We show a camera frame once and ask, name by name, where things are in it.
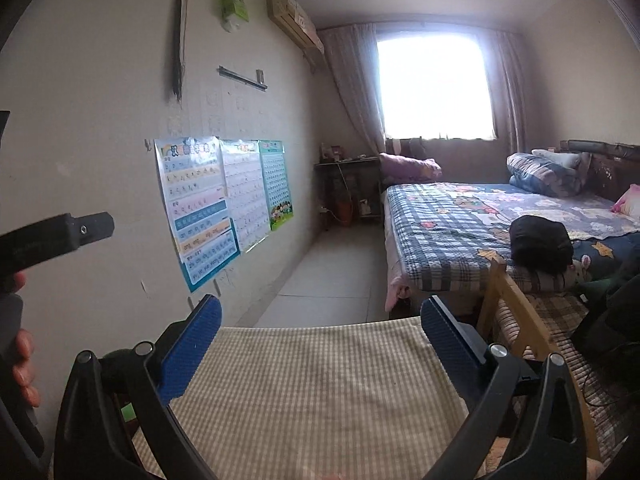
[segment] finger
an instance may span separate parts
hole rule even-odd
[[[26,388],[22,388],[22,396],[24,400],[26,400],[30,406],[34,408],[39,407],[40,405],[40,392],[33,386],[27,386]]]
[[[20,386],[26,387],[33,382],[33,378],[36,376],[33,362],[23,361],[20,364],[14,366],[14,379]]]
[[[24,287],[24,284],[27,282],[27,277],[25,276],[24,272],[20,271],[20,272],[16,272],[14,274],[14,290],[12,290],[12,292],[18,292],[21,288]]]
[[[18,330],[15,336],[15,347],[18,350],[18,354],[24,359],[28,359],[35,350],[35,344],[33,343],[33,335],[31,332],[21,328]]]
[[[15,274],[5,276],[0,280],[0,292],[4,292],[5,294],[17,292],[23,288],[25,281],[26,278],[23,272],[16,272]]]

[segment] small desk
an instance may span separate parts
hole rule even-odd
[[[376,156],[366,158],[354,158],[353,160],[340,160],[338,162],[321,162],[314,165],[318,174],[319,197],[321,205],[330,212],[321,212],[324,217],[324,225],[327,228],[331,219],[335,223],[338,203],[351,200],[352,220],[382,221],[382,203],[380,194],[380,159]],[[371,213],[360,214],[360,200],[367,200]]]

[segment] curtain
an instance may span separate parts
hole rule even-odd
[[[519,34],[500,30],[476,33],[486,68],[498,138],[505,138],[510,153],[527,149],[525,132],[524,53]]]
[[[373,153],[385,151],[378,40],[373,23],[318,32],[338,94],[353,127]]]

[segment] checkered fabric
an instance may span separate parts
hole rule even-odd
[[[586,307],[570,294],[527,295],[527,299],[536,309],[540,319],[548,328],[553,340],[562,352],[567,365],[574,374],[578,385],[583,388],[586,399],[592,404],[606,404],[614,400],[607,392],[615,391],[617,396],[625,392],[619,385],[610,384],[597,371],[590,373],[591,365],[582,357],[569,339],[586,315]],[[507,346],[516,339],[520,327],[503,301],[500,301],[494,323],[494,338]],[[525,358],[533,359],[527,348]],[[584,380],[589,376],[586,387]],[[606,407],[589,406],[593,418],[596,437],[600,447],[602,462],[606,466],[622,446],[623,439],[631,429],[632,407],[624,401]]]
[[[445,186],[455,187],[404,184],[387,190],[403,271],[420,290],[483,292],[491,260],[496,256],[505,259],[507,272],[522,291],[564,290],[563,276],[529,272],[513,265],[508,220],[502,223],[493,218],[491,224],[484,224],[482,218],[487,220],[492,208],[484,206],[472,192],[462,191],[455,197],[456,193]]]
[[[418,317],[221,328],[171,408],[220,480],[422,478],[466,417]]]

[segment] purple pillow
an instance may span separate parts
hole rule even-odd
[[[380,170],[388,184],[435,182],[442,177],[442,168],[432,158],[418,160],[388,153],[380,153]]]

